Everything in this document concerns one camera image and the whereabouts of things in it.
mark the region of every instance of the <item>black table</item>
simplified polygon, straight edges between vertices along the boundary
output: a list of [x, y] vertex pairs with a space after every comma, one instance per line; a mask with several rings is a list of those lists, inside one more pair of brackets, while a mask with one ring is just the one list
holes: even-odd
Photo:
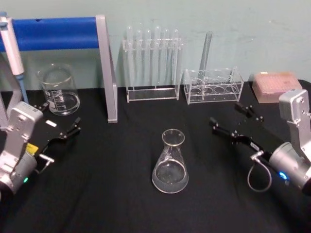
[[[311, 93], [311, 84], [302, 85]], [[246, 176], [252, 151], [212, 135], [210, 117], [231, 129], [243, 118], [233, 102], [187, 105], [181, 93], [179, 101], [126, 103], [125, 90], [119, 89], [119, 122], [108, 124], [102, 90], [79, 90], [79, 96], [81, 106], [73, 115], [46, 113], [63, 125], [80, 116], [82, 131], [66, 148], [49, 148], [46, 154], [56, 163], [19, 190], [0, 219], [3, 232], [311, 232], [310, 198], [275, 174], [268, 192], [251, 191]], [[29, 99], [39, 103], [43, 93], [29, 92]], [[253, 104], [272, 132], [290, 140], [278, 105], [257, 104], [249, 83], [241, 102]], [[163, 149], [161, 134], [170, 128], [186, 136], [182, 152], [190, 178], [174, 195], [160, 193], [151, 182]], [[0, 139], [2, 149], [3, 133]], [[261, 171], [256, 178], [263, 185], [267, 181]]]

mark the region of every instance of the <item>test tube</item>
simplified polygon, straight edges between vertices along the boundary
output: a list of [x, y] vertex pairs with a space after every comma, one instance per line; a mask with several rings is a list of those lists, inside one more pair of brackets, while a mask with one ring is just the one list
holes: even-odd
[[178, 30], [173, 32], [173, 54], [172, 54], [172, 83], [176, 83], [176, 69], [177, 69], [177, 54], [178, 54]]
[[151, 31], [147, 30], [145, 39], [145, 75], [146, 80], [150, 79], [150, 86], [152, 86], [152, 78], [150, 77], [150, 44], [151, 44]]
[[128, 43], [128, 69], [129, 69], [129, 80], [130, 86], [135, 90], [135, 68], [134, 68], [134, 57], [133, 57], [133, 29], [131, 26], [127, 28], [127, 43]]
[[161, 28], [156, 26], [155, 28], [155, 48], [153, 51], [153, 80], [156, 82], [155, 87], [158, 83], [158, 72], [159, 72], [159, 47], [161, 39]]
[[141, 71], [141, 69], [142, 69], [142, 64], [141, 64], [142, 33], [141, 33], [141, 30], [137, 30], [136, 43], [137, 43], [137, 50], [136, 50], [136, 76], [135, 76], [135, 84], [138, 85], [138, 83], [143, 82], [143, 78], [142, 78], [142, 75], [141, 75], [142, 74], [142, 71]]
[[[178, 58], [178, 60], [177, 60], [177, 65], [176, 65], [176, 76], [175, 76], [175, 78], [174, 78], [174, 85], [176, 85], [176, 79], [177, 80], [179, 80], [180, 78], [181, 78], [181, 63], [182, 63], [182, 52], [183, 52], [183, 50], [182, 49], [179, 49], [179, 44], [177, 44], [177, 58]], [[180, 85], [177, 85], [177, 88], [175, 88], [176, 89], [176, 96], [177, 96], [177, 100], [179, 100], [179, 88], [180, 88]]]
[[202, 58], [201, 58], [199, 70], [206, 70], [208, 53], [209, 53], [209, 48], [210, 48], [210, 43], [212, 41], [212, 37], [213, 37], [213, 32], [207, 32], [205, 35], [205, 41], [204, 41]]
[[163, 48], [161, 51], [161, 70], [160, 70], [161, 72], [159, 76], [159, 79], [163, 77], [164, 81], [166, 81], [166, 59], [167, 59], [168, 38], [169, 38], [169, 30], [165, 29], [163, 33]]

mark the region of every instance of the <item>erlenmeyer flask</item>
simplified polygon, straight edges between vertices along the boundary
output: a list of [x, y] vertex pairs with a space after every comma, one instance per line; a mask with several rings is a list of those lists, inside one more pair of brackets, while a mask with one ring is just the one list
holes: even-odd
[[181, 144], [185, 135], [176, 129], [166, 130], [162, 134], [164, 149], [152, 172], [152, 182], [163, 193], [178, 193], [189, 180]]

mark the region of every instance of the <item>glass beaker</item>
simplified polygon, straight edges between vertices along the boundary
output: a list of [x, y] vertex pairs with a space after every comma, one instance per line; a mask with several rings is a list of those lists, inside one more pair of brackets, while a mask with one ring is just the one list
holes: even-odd
[[180, 130], [169, 129], [162, 134], [162, 140], [164, 149], [152, 172], [152, 182], [163, 193], [178, 193], [189, 180], [180, 149], [185, 135]]
[[69, 65], [50, 64], [38, 71], [37, 76], [52, 113], [66, 116], [79, 108], [80, 99]]

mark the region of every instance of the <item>wall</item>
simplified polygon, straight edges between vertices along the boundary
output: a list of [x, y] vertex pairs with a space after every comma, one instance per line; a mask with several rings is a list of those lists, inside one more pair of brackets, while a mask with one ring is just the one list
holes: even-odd
[[[1, 10], [13, 18], [105, 14], [119, 85], [121, 40], [128, 25], [139, 23], [179, 29], [183, 68], [198, 69], [205, 33], [213, 31], [209, 68], [238, 66], [245, 80], [259, 71], [291, 70], [311, 81], [310, 0], [3, 0]], [[35, 72], [49, 61], [73, 65], [79, 88], [100, 86], [98, 59], [97, 50], [23, 53], [26, 88], [39, 88]], [[0, 87], [7, 89], [5, 82]]]

